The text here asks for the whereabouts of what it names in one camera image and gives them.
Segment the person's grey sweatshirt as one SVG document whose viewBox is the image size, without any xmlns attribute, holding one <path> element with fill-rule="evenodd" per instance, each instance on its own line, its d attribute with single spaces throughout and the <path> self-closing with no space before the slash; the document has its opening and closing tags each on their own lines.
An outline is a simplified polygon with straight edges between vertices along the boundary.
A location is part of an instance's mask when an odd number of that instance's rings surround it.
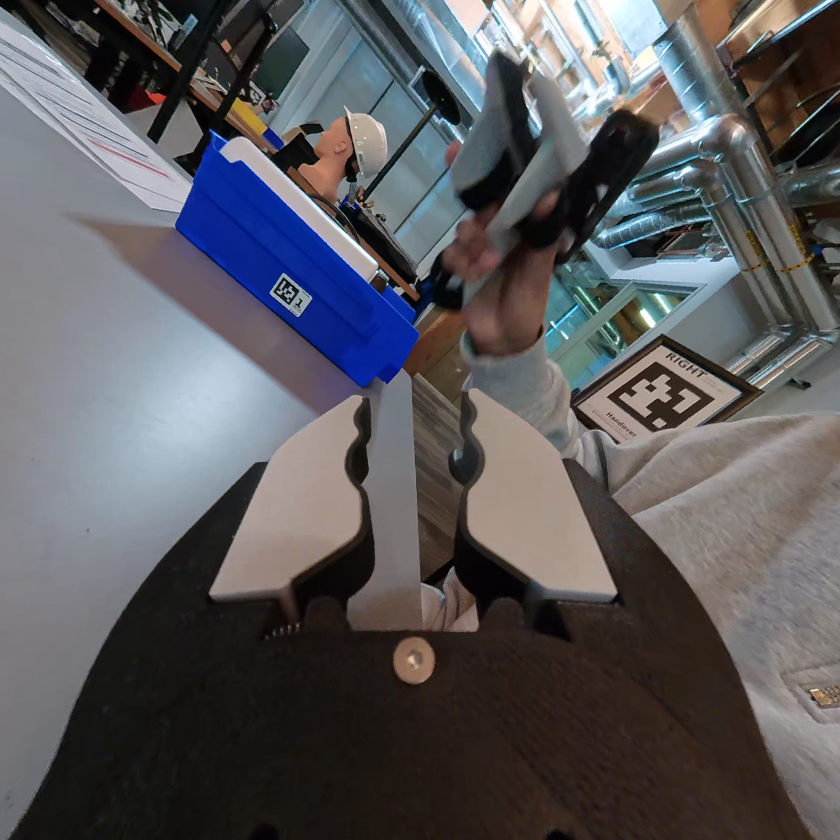
<svg viewBox="0 0 840 840">
<path fill-rule="evenodd" d="M 710 615 L 801 819 L 838 838 L 838 416 L 579 440 L 578 462 Z"/>
</svg>

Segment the grey desk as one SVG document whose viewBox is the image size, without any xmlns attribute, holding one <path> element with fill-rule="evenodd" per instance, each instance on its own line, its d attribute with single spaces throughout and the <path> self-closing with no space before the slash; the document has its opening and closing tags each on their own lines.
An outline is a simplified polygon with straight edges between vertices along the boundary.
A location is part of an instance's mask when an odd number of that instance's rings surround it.
<svg viewBox="0 0 840 840">
<path fill-rule="evenodd" d="M 255 463 L 371 399 L 374 574 L 354 628 L 420 617 L 412 387 L 361 390 L 2 89 L 2 838 L 131 596 Z"/>
</svg>

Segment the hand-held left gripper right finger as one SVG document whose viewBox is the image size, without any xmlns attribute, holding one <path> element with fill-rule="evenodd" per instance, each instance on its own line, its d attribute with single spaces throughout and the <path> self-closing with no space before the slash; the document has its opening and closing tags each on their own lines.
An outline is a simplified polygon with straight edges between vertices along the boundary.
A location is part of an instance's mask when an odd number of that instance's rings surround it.
<svg viewBox="0 0 840 840">
<path fill-rule="evenodd" d="M 478 389 L 462 402 L 463 490 L 455 572 L 479 625 L 512 603 L 526 626 L 558 631 L 560 607 L 609 613 L 619 592 L 560 452 Z"/>
</svg>

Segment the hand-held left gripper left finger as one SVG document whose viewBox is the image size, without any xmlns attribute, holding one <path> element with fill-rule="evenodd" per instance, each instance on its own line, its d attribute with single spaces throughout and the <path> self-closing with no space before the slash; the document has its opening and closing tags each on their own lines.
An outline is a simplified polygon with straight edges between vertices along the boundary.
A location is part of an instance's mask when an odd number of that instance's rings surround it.
<svg viewBox="0 0 840 840">
<path fill-rule="evenodd" d="M 347 605 L 371 578 L 371 402 L 352 395 L 270 457 L 208 595 L 273 601 L 288 621 L 329 596 Z"/>
</svg>

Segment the framed marker sign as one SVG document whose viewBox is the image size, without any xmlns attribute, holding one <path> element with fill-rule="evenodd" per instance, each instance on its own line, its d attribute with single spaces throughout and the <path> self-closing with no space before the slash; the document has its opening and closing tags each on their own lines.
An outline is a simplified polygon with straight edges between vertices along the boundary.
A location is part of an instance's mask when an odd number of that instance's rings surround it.
<svg viewBox="0 0 840 840">
<path fill-rule="evenodd" d="M 618 444 L 659 431 L 720 423 L 763 391 L 666 336 L 579 390 L 571 406 L 588 429 Z"/>
</svg>

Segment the printed paper sheet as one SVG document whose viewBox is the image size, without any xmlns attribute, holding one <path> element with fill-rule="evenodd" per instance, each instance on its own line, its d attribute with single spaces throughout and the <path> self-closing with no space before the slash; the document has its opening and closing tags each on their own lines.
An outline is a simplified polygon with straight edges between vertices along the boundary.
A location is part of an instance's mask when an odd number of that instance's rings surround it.
<svg viewBox="0 0 840 840">
<path fill-rule="evenodd" d="M 178 214 L 191 184 L 34 36 L 1 24 L 2 88 L 146 206 Z"/>
</svg>

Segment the mannequin bust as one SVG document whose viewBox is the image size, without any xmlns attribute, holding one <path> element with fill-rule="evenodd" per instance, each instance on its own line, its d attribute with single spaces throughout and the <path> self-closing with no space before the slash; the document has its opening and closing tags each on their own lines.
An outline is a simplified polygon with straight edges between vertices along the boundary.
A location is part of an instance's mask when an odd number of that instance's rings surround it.
<svg viewBox="0 0 840 840">
<path fill-rule="evenodd" d="M 344 115 L 321 131 L 312 149 L 314 162 L 302 159 L 300 147 L 286 143 L 272 161 L 283 171 L 295 168 L 309 185 L 311 194 L 318 194 L 331 204 L 340 202 L 340 188 L 344 182 L 354 184 L 359 179 L 350 170 L 352 145 Z"/>
</svg>

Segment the black round floor lamp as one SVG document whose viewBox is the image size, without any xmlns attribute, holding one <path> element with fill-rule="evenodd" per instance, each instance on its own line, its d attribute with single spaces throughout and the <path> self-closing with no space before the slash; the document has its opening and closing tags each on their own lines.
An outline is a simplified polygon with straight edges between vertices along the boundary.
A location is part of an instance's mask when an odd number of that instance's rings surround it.
<svg viewBox="0 0 840 840">
<path fill-rule="evenodd" d="M 386 176 L 390 174 L 396 163 L 400 160 L 408 148 L 411 147 L 418 135 L 435 116 L 439 116 L 445 122 L 454 126 L 459 125 L 461 122 L 457 98 L 447 87 L 444 80 L 435 71 L 426 69 L 423 71 L 420 81 L 422 82 L 423 90 L 428 96 L 429 106 L 422 118 L 420 118 L 420 120 L 413 126 L 412 130 L 396 149 L 392 157 L 385 163 L 373 181 L 361 192 L 358 192 L 357 203 L 360 205 L 371 200 L 371 195 L 375 189 L 384 181 Z"/>
</svg>

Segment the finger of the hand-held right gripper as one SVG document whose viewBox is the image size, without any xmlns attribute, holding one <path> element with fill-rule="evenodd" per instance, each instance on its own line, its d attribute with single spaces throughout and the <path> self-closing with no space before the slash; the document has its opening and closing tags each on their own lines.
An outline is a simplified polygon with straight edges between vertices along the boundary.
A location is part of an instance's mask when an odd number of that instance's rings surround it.
<svg viewBox="0 0 840 840">
<path fill-rule="evenodd" d="M 539 148 L 501 206 L 499 230 L 512 230 L 526 219 L 546 192 L 568 181 L 588 151 L 560 86 L 535 71 L 531 90 L 542 125 Z"/>
<path fill-rule="evenodd" d="M 524 76 L 508 53 L 489 57 L 482 109 L 451 164 L 455 194 L 471 212 L 504 199 L 532 160 Z"/>
</svg>

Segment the silver ventilation ducts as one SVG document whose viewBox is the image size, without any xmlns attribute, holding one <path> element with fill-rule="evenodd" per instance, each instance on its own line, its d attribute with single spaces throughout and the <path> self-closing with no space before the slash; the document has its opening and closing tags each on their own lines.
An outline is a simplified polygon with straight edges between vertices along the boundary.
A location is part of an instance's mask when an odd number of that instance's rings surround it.
<svg viewBox="0 0 840 840">
<path fill-rule="evenodd" d="M 659 145 L 614 211 L 640 213 L 592 241 L 613 249 L 711 221 L 768 322 L 727 367 L 763 393 L 790 385 L 838 345 L 838 305 L 745 100 L 694 2 L 600 5 L 632 56 L 653 49 L 689 127 Z"/>
</svg>

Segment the blue bin with square tag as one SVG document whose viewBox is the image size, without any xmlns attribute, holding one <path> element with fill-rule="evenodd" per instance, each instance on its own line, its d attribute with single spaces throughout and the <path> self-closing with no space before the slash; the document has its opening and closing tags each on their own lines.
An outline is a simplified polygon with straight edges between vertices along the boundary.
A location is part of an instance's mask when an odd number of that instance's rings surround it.
<svg viewBox="0 0 840 840">
<path fill-rule="evenodd" d="M 294 244 L 270 220 L 269 189 L 223 159 L 226 141 L 210 133 L 175 228 L 357 385 L 391 382 L 418 340 L 412 308 L 311 256 L 309 235 Z"/>
</svg>

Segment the person's right forearm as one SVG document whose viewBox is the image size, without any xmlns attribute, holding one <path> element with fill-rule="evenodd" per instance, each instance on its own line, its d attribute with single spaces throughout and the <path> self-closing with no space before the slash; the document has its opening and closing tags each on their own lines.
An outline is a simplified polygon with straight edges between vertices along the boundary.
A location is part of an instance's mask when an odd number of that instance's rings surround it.
<svg viewBox="0 0 840 840">
<path fill-rule="evenodd" d="M 605 489 L 616 492 L 643 464 L 644 447 L 618 444 L 604 432 L 585 430 L 571 406 L 571 387 L 548 359 L 542 338 L 514 354 L 479 353 L 467 334 L 462 340 L 469 365 L 468 389 L 477 389 L 536 429 Z"/>
</svg>

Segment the person's right hand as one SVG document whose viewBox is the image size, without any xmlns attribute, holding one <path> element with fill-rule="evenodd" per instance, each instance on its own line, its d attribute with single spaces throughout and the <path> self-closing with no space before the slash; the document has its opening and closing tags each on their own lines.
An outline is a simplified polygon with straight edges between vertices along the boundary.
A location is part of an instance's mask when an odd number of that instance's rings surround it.
<svg viewBox="0 0 840 840">
<path fill-rule="evenodd" d="M 529 350 L 540 338 L 560 242 L 542 248 L 520 242 L 506 255 L 487 228 L 503 199 L 462 219 L 442 253 L 442 267 L 472 287 L 461 319 L 475 355 L 504 358 Z"/>
</svg>

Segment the white hard hat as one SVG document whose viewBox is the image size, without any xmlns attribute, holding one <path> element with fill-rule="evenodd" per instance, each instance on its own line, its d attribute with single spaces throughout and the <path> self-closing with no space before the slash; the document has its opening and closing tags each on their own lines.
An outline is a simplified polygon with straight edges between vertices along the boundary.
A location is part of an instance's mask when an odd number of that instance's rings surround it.
<svg viewBox="0 0 840 840">
<path fill-rule="evenodd" d="M 353 150 L 350 170 L 362 181 L 369 181 L 382 172 L 389 159 L 385 128 L 368 113 L 345 108 L 344 117 Z"/>
</svg>

